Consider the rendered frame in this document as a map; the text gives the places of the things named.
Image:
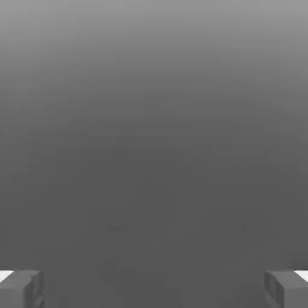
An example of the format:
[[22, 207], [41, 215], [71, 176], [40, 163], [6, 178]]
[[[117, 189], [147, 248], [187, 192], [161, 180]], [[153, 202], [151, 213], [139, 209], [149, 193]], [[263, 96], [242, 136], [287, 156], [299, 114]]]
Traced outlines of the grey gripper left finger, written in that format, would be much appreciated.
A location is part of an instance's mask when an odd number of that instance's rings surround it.
[[0, 308], [45, 308], [44, 272], [0, 270]]

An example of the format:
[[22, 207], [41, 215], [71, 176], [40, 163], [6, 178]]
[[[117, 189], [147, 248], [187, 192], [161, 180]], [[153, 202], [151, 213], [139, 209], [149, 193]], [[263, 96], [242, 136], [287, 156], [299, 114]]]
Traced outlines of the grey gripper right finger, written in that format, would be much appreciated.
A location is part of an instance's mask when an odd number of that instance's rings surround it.
[[308, 270], [265, 271], [263, 287], [270, 308], [308, 308]]

